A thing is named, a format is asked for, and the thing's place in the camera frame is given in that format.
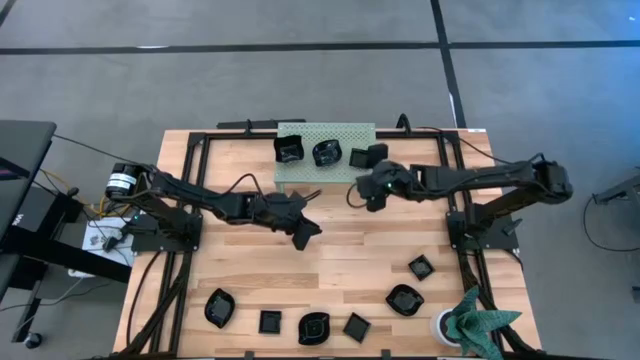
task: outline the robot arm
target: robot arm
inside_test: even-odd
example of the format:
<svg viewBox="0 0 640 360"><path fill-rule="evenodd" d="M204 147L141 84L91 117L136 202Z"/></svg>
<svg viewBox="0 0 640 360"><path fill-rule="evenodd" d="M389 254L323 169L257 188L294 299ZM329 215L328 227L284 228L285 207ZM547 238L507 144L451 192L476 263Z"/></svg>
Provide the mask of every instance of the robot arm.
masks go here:
<svg viewBox="0 0 640 360"><path fill-rule="evenodd" d="M513 186L516 189L486 204L465 209L468 230L482 231L494 220L537 202L559 204L573 194L567 172L556 162L519 161L478 169L456 170L445 166L404 166L383 161L356 185L371 212L384 209L389 195L410 201L437 200L462 190Z"/></svg>
<svg viewBox="0 0 640 360"><path fill-rule="evenodd" d="M208 210L230 225L254 224L293 234L293 243L298 250L304 250L309 238L322 232L317 224L302 214L307 199L296 192L291 196L282 193L265 195L261 191L217 193L178 180L151 165L116 164L106 196L116 203L143 210L158 221L164 235L173 238L188 236L190 214L170 207L162 199Z"/></svg>

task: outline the small black tray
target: small black tray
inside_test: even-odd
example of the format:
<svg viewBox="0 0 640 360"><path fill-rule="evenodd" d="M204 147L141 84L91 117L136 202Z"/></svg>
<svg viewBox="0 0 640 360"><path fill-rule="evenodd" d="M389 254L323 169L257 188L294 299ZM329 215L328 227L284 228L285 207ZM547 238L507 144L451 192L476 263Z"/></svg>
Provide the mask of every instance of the small black tray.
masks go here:
<svg viewBox="0 0 640 360"><path fill-rule="evenodd" d="M409 263L409 269L411 272L418 278L418 280L422 281L427 278L427 276L433 274L436 269L433 268L433 265L427 260L424 255L418 256L415 260Z"/></svg>
<svg viewBox="0 0 640 360"><path fill-rule="evenodd" d="M349 335L353 340L362 343L364 337L367 335L369 331L369 327L371 327L371 323L367 320L361 318L356 313L351 313L351 317L349 321L347 321L347 325L344 327L344 333Z"/></svg>
<svg viewBox="0 0 640 360"><path fill-rule="evenodd" d="M282 311L260 311L260 334L280 334L280 319L282 319Z"/></svg>

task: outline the wooden table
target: wooden table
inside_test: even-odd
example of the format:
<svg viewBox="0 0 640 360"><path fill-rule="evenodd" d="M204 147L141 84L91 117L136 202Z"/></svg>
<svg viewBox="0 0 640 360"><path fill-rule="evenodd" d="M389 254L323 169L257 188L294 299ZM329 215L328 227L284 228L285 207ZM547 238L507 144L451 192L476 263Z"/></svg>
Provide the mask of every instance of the wooden table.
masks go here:
<svg viewBox="0 0 640 360"><path fill-rule="evenodd" d="M167 131L162 143L158 167L177 178L182 172L188 134L186 130ZM485 132L460 130L460 135L490 152ZM393 161L405 166L439 165L434 140L385 142ZM467 168L493 165L492 160L465 144L462 149ZM252 172L265 192L275 191L273 156L272 140L215 140L211 144L205 185L223 191L241 175ZM199 159L199 148L194 159ZM197 166L194 161L192 182ZM295 189L308 194L315 188ZM459 354L456 349L439 345L429 330L429 318L455 306L463 295L458 261L449 246L445 226L446 200L418 204L390 197L385 210L368 213L347 206L346 189L342 185L323 186L323 194L304 210L305 216L320 224L324 231L312 237L304 252L296 251L284 233L250 225L228 226L205 212L205 229L200 249L193 256L189 278L179 356L243 356L246 350L255 351L256 356L379 356L381 349L390 349L398 356ZM254 188L251 181L246 181L236 190ZM472 191L472 197L475 202L484 203L500 193L499 189ZM407 264L421 254L436 272L419 282ZM539 348L519 264L504 251L485 251L485 255L496 305L504 310L521 311L522 316L512 326L527 343ZM131 302L151 257L152 254L140 255L133 264L114 351L125 347ZM164 254L160 255L142 286L132 336L155 309L164 258ZM425 304L413 317L396 314L384 301L400 283L414 287L425 298ZM218 329L204 317L204 304L219 287L236 300L235 313L224 329ZM168 348L172 309L165 319L161 350ZM282 311L280 335L258 334L260 310ZM297 325L304 314L312 311L331 315L331 337L322 345L304 347L297 342ZM362 344L342 332L352 312L372 324Z"/></svg>

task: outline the gray carpet floor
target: gray carpet floor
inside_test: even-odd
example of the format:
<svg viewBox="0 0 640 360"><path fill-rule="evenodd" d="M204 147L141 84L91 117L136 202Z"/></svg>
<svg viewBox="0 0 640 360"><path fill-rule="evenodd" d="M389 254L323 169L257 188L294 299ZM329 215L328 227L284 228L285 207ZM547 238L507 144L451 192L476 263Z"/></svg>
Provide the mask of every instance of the gray carpet floor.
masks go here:
<svg viewBox="0 0 640 360"><path fill-rule="evenodd" d="M631 0L440 3L451 42L640 39L640 6ZM17 0L0 27L0 48L323 41L437 41L437 32L427 0ZM640 48L451 53L468 127L488 129L503 158L544 152L566 166L575 187L561 206L518 213L544 348L637 358L640 304L631 286L640 286L640 252L595 248L581 217L591 193L640 171ZM247 118L391 127L404 112L414 126L454 126L435 49L0 55L0 79L0 118L55 121L61 135L141 162L156 160L166 129L211 129ZM56 140L43 168L97 200L112 163ZM590 208L593 238L610 247L640 246L629 210L624 201ZM72 283L60 273L48 279L58 295ZM107 354L124 293L112 284L42 308L33 330L47 341L35 350L8 343L19 311L0 313L0 358ZM0 307L26 297L10 291Z"/></svg>

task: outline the green perforated board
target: green perforated board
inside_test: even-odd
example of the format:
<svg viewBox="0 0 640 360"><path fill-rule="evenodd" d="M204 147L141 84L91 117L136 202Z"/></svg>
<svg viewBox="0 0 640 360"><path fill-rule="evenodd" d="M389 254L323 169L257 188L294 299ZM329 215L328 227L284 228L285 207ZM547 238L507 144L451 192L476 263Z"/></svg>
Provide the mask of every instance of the green perforated board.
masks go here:
<svg viewBox="0 0 640 360"><path fill-rule="evenodd" d="M274 181L277 185L287 183L353 183L356 177L370 170L349 166L351 149L366 150L376 141L375 124L362 123L280 123L278 137L300 135L304 148L304 159L287 164L276 163ZM321 141L337 139L342 148L342 159L337 164L316 167L313 147Z"/></svg>

